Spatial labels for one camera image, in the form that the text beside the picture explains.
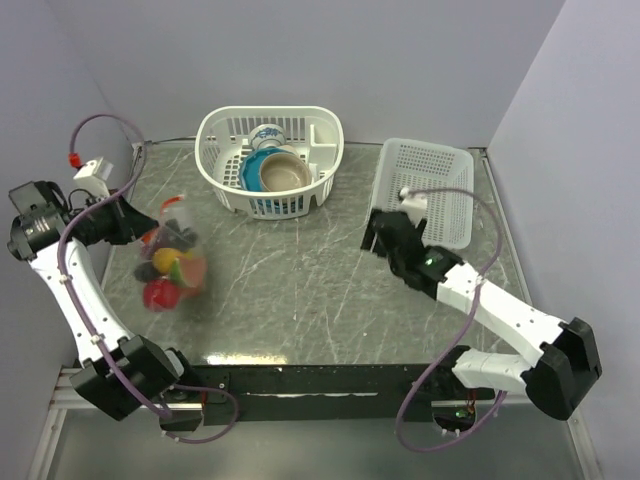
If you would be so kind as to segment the clear zip top bag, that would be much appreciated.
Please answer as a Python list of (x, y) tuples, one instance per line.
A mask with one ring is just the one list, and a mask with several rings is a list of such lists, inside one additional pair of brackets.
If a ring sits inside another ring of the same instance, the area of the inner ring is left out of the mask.
[(178, 195), (160, 207), (158, 226), (140, 240), (140, 261), (133, 270), (142, 285), (144, 307), (170, 311), (205, 289), (208, 264), (186, 197)]

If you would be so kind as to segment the fake watermelon slice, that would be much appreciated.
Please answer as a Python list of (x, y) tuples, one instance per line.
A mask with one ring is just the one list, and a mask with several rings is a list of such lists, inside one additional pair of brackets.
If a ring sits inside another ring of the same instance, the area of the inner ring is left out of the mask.
[(168, 278), (183, 289), (196, 289), (202, 286), (207, 272), (207, 262), (204, 257), (178, 257), (172, 263)]

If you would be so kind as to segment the dark fake grapes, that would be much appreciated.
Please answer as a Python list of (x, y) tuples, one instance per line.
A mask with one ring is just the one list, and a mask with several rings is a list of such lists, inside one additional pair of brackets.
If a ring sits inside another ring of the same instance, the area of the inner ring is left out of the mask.
[(191, 228), (181, 228), (176, 219), (169, 219), (162, 224), (156, 235), (155, 246), (157, 248), (173, 248), (186, 253), (195, 247), (198, 234)]

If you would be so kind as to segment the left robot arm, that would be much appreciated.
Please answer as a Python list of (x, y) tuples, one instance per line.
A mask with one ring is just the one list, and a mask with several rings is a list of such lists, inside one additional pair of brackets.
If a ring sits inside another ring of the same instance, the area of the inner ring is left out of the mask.
[(72, 331), (81, 368), (75, 392), (122, 420), (164, 392), (178, 402), (197, 393), (199, 378), (184, 355), (131, 333), (104, 296), (87, 251), (100, 242), (126, 245), (157, 227), (125, 199), (71, 209), (54, 182), (28, 182), (9, 193), (18, 211), (9, 252), (25, 261), (54, 295)]

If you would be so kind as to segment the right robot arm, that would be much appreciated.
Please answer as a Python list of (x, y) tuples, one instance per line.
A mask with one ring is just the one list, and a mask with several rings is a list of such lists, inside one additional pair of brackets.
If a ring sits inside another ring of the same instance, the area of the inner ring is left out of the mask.
[(443, 360), (439, 390), (460, 398), (490, 388), (526, 395), (544, 414), (567, 420), (602, 375), (592, 327), (564, 321), (485, 280), (468, 262), (422, 242), (423, 223), (401, 211), (371, 211), (361, 247), (387, 260), (409, 288), (456, 309), (508, 343), (514, 354), (457, 350)]

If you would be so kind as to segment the red fake apple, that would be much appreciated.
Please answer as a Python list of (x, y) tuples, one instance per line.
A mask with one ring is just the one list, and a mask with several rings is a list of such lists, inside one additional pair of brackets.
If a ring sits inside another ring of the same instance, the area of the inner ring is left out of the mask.
[(153, 312), (172, 310), (180, 299), (180, 288), (165, 278), (155, 279), (143, 288), (143, 305)]

